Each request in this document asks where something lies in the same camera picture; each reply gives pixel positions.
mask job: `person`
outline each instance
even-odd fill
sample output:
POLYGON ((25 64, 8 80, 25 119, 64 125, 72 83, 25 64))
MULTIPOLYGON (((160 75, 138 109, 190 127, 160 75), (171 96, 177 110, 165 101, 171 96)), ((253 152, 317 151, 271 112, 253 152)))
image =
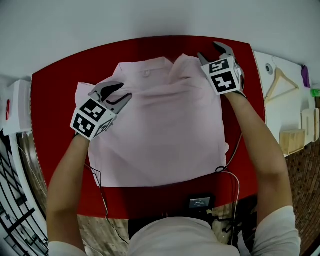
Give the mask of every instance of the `person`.
MULTIPOLYGON (((262 119, 238 93, 225 95, 239 122, 258 183, 257 229, 253 256, 298 256, 296 230, 286 160, 262 119)), ((47 233, 49 255, 85 254, 77 208, 89 140, 76 136, 59 163, 48 188, 47 233)), ((155 221, 131 239, 128 256, 239 256, 231 245, 218 242, 210 225, 200 219, 168 217, 155 221)))

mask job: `red table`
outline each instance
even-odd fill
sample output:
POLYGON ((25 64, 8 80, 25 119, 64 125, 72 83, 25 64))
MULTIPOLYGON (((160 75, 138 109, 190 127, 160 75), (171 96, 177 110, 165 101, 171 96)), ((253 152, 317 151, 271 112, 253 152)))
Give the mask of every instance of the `red table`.
MULTIPOLYGON (((247 43, 201 36, 161 36, 99 46, 53 63, 32 76, 33 137, 46 183, 50 183, 55 168, 74 135, 70 122, 76 107, 75 92, 78 82, 97 84, 110 77, 121 62, 138 62, 163 56, 174 62, 181 54, 197 56, 198 52, 203 52, 213 60, 217 60, 220 54, 214 50, 213 41, 232 47, 245 73, 244 92, 264 120, 265 107, 259 73, 253 51, 247 43)), ((228 160, 238 141, 240 128, 229 102, 224 96, 221 101, 225 139, 230 145, 227 153, 228 160)), ((256 175, 243 140, 229 169, 240 181, 240 199, 257 192, 256 175)), ((157 216, 162 213, 174 214, 183 209, 189 195, 199 193, 215 195, 215 206, 231 203, 235 200, 232 195, 232 182, 235 184, 229 174, 215 173, 167 186, 105 187, 103 189, 106 194, 109 217, 133 219, 157 216)), ((99 188, 91 171, 86 168, 83 174, 78 213, 94 217, 105 216, 99 188)))

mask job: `small display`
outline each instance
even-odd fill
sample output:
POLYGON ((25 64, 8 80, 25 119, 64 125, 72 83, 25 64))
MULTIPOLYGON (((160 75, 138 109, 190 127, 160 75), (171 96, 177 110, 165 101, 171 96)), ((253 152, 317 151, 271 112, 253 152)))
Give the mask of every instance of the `small display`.
POLYGON ((209 207, 210 197, 190 199, 189 209, 209 207))

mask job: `floor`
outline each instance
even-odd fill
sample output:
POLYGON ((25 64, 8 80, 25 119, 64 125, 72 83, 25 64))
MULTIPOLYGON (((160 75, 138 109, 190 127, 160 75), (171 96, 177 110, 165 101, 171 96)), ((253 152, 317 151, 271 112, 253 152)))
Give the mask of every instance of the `floor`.
MULTIPOLYGON (((315 98, 320 108, 320 97, 315 98)), ((301 255, 311 255, 320 238, 320 139, 286 158, 301 255)))
MULTIPOLYGON (((30 184, 41 209, 45 213, 47 185, 39 166, 33 136, 21 137, 20 144, 24 152, 26 152, 26 155, 23 155, 23 161, 26 166, 26 172, 29 177, 30 184)), ((232 205, 227 204, 214 208, 212 210, 212 214, 214 216, 218 216, 220 219, 230 218, 232 217, 232 205)), ((117 233, 106 219, 78 215, 78 221, 84 244, 87 245, 87 247, 93 248, 89 249, 91 250, 91 255, 101 256, 99 254, 101 253, 103 255, 121 256, 127 254, 128 245, 118 237, 117 233)), ((129 241, 128 220, 110 219, 110 222, 114 225, 121 237, 126 241, 129 241)), ((215 221, 212 226, 217 239, 221 243, 227 244, 230 233, 226 234, 222 231, 223 228, 227 226, 227 223, 215 221)))

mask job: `shirt button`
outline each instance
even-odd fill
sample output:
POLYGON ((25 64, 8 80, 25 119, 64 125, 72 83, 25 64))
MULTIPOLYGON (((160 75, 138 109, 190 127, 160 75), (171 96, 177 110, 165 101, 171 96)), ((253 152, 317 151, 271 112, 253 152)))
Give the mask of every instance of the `shirt button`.
POLYGON ((149 77, 150 76, 150 70, 145 70, 143 73, 142 73, 142 76, 144 77, 144 78, 147 78, 147 77, 149 77))

